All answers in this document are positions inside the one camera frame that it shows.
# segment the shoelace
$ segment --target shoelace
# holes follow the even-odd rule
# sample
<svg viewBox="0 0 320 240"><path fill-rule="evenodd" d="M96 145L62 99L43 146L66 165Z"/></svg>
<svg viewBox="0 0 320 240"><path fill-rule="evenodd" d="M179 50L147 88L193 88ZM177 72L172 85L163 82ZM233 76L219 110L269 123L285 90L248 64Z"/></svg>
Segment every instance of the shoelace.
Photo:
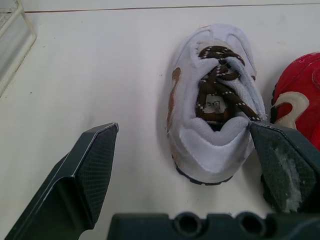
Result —
<svg viewBox="0 0 320 240"><path fill-rule="evenodd" d="M220 78L225 81L232 81L240 77L240 74L231 69L225 58L234 57L240 60L240 62L245 65L245 61L242 57L231 49L224 46L208 46L203 49L199 57L201 59L218 59L219 64L212 69L207 75L205 75L199 82L199 93L195 106L195 114L197 117L206 120L207 113L204 113L204 108L206 106L207 95L220 96L225 101L230 104L237 106L241 111L248 116L252 121L261 121L259 116L253 111L241 98L234 93L234 91L227 85L218 82L217 79ZM223 113L213 113L214 118L219 122L226 122L226 116Z"/></svg>

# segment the shoe tongue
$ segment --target shoe tongue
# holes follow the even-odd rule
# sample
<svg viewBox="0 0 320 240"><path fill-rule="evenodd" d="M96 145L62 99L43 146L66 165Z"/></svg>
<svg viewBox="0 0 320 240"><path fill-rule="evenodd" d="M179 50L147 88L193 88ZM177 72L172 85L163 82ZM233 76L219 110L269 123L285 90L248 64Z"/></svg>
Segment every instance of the shoe tongue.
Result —
<svg viewBox="0 0 320 240"><path fill-rule="evenodd" d="M211 125L221 125L235 116L235 108L221 96L207 94L203 108L204 118Z"/></svg>

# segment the white surface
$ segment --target white surface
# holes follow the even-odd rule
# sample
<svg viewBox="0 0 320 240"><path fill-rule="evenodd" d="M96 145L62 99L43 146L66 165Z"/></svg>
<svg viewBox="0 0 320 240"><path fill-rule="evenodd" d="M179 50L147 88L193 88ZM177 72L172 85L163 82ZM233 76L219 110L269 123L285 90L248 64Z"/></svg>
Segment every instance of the white surface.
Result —
<svg viewBox="0 0 320 240"><path fill-rule="evenodd" d="M269 212L256 156L220 186L195 185L175 171L165 131L168 67L198 27L236 25L251 41L256 83L269 107L285 67L320 48L319 11L297 5L29 14L38 39L0 98L0 239L80 134L109 122L120 129L112 177L98 223L81 240L105 240L116 212Z"/></svg>
<svg viewBox="0 0 320 240"><path fill-rule="evenodd" d="M311 4L320 0L22 0L26 11Z"/></svg>

